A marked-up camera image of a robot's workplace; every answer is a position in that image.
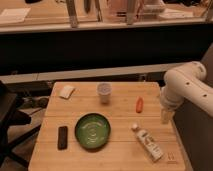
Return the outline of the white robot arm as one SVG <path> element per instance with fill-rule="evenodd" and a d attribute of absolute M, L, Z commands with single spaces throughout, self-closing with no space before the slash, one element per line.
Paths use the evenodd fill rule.
<path fill-rule="evenodd" d="M 159 95 L 163 124 L 169 123 L 185 99 L 213 117 L 213 88 L 204 83 L 206 76 L 205 66 L 198 61 L 185 63 L 165 73 L 165 86 Z"/>

